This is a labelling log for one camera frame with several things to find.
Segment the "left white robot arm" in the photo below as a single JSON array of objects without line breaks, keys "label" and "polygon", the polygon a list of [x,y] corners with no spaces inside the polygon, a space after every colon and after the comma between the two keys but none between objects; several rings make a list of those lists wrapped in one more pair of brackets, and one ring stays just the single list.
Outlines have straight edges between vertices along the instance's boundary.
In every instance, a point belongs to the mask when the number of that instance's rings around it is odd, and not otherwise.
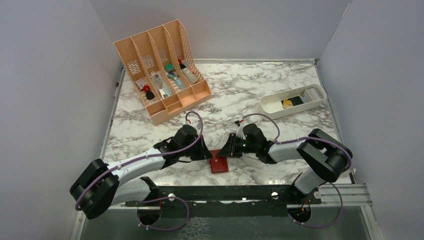
[{"label": "left white robot arm", "polygon": [[183,157],[191,161],[213,158],[203,136],[188,124],[142,154],[112,163],[95,159],[69,189],[76,201],[75,208],[91,220],[112,205],[135,200],[136,195],[144,205],[152,205],[157,200],[157,191],[145,180],[134,179],[172,166]]}]

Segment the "red leather card holder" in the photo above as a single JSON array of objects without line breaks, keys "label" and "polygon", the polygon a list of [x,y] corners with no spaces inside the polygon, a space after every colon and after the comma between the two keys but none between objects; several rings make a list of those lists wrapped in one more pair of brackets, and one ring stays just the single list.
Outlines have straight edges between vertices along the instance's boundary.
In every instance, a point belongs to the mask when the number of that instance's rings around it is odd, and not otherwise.
[{"label": "red leather card holder", "polygon": [[212,174],[227,173],[229,171],[228,162],[226,157],[217,156],[219,149],[210,150],[212,158],[208,159],[210,170]]}]

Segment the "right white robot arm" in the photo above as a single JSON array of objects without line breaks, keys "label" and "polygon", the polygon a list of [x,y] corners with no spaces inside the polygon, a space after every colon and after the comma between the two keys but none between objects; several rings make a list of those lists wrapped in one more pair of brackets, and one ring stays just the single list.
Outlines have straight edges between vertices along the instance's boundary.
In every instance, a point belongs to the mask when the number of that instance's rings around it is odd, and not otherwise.
[{"label": "right white robot arm", "polygon": [[277,164],[287,160],[303,159],[308,169],[290,185],[289,199],[300,204],[315,188],[325,183],[334,183],[347,171],[353,153],[349,148],[319,128],[308,136],[285,142],[268,140],[254,123],[242,125],[238,133],[231,133],[217,156],[240,158],[243,154],[255,154],[264,164]]}]

